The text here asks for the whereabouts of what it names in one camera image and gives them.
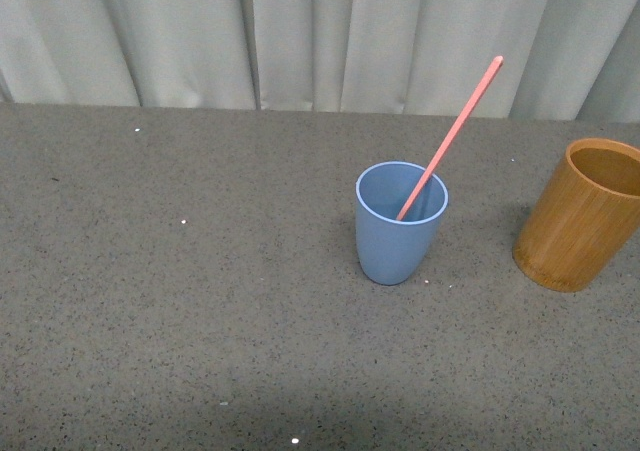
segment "cup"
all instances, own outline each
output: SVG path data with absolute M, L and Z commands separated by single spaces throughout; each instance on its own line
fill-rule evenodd
M 371 166 L 356 183 L 356 245 L 364 273 L 379 284 L 405 281 L 429 249 L 449 201 L 435 174 L 403 221 L 395 218 L 422 176 L 416 164 L 391 161 Z
M 571 143 L 513 248 L 519 268 L 556 291 L 584 289 L 640 226 L 640 149 Z

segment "table surface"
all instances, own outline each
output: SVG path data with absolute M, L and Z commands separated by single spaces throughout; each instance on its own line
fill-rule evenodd
M 640 235 L 575 294 L 511 246 L 569 142 L 640 125 L 471 119 L 372 283 L 355 181 L 452 122 L 0 105 L 0 449 L 637 450 Z

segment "curtain fold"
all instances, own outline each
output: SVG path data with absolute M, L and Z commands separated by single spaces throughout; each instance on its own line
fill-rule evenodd
M 640 0 L 0 0 L 0 100 L 640 121 Z

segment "drinking straw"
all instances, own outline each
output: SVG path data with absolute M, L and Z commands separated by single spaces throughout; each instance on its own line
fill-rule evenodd
M 478 83 L 478 86 L 476 87 L 475 91 L 469 98 L 469 101 L 467 101 L 467 104 L 465 104 L 464 108 L 462 108 L 462 112 L 458 116 L 458 119 L 456 119 L 456 121 L 453 123 L 453 126 L 451 126 L 451 129 L 449 130 L 444 140 L 442 141 L 442 144 L 438 148 L 438 151 L 436 151 L 436 154 L 433 156 L 433 159 L 431 159 L 429 166 L 427 166 L 427 169 L 424 170 L 424 173 L 420 177 L 418 184 L 416 184 L 416 187 L 413 188 L 413 191 L 409 195 L 409 198 L 404 203 L 404 206 L 398 213 L 396 220 L 402 221 L 405 215 L 407 214 L 407 211 L 409 211 L 411 206 L 413 206 L 413 202 L 418 197 L 418 194 L 420 194 L 420 191 L 422 191 L 422 188 L 424 187 L 425 184 L 427 184 L 427 181 L 429 181 L 429 178 L 435 171 L 436 167 L 438 166 L 438 164 L 440 164 L 440 161 L 442 160 L 445 153 L 448 151 L 449 146 L 451 146 L 451 143 L 455 139 L 456 135 L 458 134 L 458 132 L 460 132 L 460 130 L 462 129 L 462 126 L 464 126 L 464 123 L 467 121 L 467 119 L 473 112 L 474 108 L 480 101 L 480 98 L 482 98 L 482 96 L 484 95 L 485 91 L 491 84 L 491 81 L 493 81 L 493 78 L 496 77 L 496 74 L 498 73 L 498 70 L 502 66 L 503 61 L 504 61 L 504 58 L 502 56 L 496 56 L 495 58 L 493 58 L 493 61 L 491 61 L 491 64 L 489 65 L 489 67 L 487 68 L 487 71 L 484 73 L 484 76 Z

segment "wooden cup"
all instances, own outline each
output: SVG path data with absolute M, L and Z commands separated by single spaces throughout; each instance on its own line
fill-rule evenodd
M 640 226 L 640 149 L 601 138 L 571 143 L 520 232 L 513 258 L 533 281 L 586 287 Z

